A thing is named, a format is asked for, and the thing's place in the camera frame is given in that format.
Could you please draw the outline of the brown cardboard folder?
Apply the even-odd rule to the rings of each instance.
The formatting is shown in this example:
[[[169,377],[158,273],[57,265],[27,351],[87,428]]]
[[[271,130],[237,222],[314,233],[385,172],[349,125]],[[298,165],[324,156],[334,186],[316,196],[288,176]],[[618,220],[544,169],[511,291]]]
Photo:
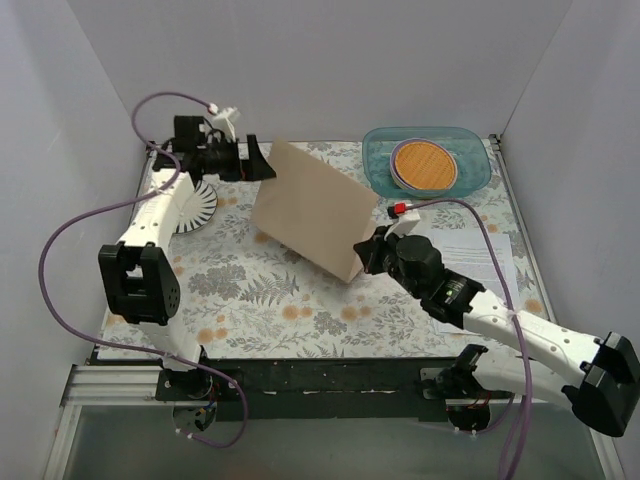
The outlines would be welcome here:
[[[341,281],[362,269],[353,245],[371,236],[378,196],[325,161],[284,140],[271,145],[277,177],[261,183],[251,222]]]

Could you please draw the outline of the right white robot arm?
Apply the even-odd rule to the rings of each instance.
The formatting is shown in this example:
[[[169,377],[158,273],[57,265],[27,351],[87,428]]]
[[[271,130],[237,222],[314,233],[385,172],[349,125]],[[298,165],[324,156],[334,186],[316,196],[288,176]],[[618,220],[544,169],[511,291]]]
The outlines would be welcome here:
[[[354,251],[366,273],[389,275],[431,318],[516,351],[507,358],[484,345],[466,346],[449,367],[424,380],[430,396],[510,392],[567,408],[604,435],[625,433],[639,402],[639,359],[626,337],[599,338],[515,313],[481,283],[446,268],[424,236],[379,227]]]

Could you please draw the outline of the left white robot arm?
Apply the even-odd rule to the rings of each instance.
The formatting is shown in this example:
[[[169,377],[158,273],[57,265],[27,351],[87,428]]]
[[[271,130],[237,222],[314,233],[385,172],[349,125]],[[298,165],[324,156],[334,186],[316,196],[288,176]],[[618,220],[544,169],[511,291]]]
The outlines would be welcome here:
[[[138,207],[117,243],[104,245],[98,262],[110,311],[137,327],[162,353],[170,388],[193,400],[213,386],[211,373],[198,366],[202,346],[177,314],[181,292],[167,258],[172,236],[206,175],[225,182],[262,181],[276,173],[250,134],[242,157],[232,125],[220,117],[177,116],[174,135],[147,152],[154,163],[148,188],[151,199]]]

